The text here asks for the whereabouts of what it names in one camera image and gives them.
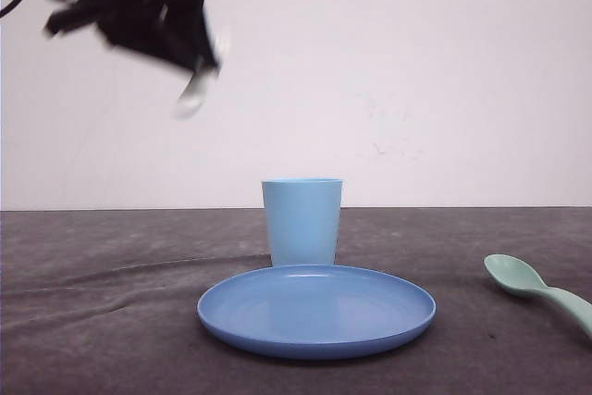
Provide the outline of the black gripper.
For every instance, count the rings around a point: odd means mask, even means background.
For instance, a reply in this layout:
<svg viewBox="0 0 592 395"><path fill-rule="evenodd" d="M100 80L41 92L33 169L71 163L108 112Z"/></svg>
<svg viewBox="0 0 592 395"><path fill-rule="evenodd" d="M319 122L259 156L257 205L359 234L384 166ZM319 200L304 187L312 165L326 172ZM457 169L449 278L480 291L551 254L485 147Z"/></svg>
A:
<svg viewBox="0 0 592 395"><path fill-rule="evenodd" d="M190 72L220 69L204 0L75 0L51 14L46 30L94 25L105 39Z"/></svg>

